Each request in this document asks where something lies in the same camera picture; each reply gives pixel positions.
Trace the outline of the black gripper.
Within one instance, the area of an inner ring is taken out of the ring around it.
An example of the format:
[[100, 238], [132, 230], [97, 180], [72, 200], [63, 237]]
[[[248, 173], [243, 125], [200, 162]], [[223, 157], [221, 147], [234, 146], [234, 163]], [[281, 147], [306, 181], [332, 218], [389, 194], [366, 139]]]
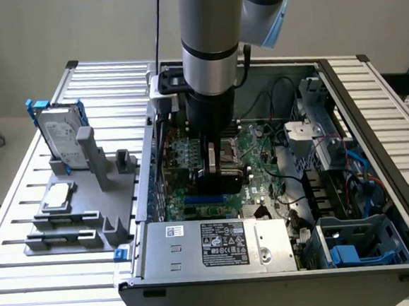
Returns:
[[221, 132], [233, 118], [234, 101], [234, 88], [219, 95], [208, 96], [197, 92], [186, 95], [186, 118], [200, 135], [200, 154], [207, 174], [219, 172]]

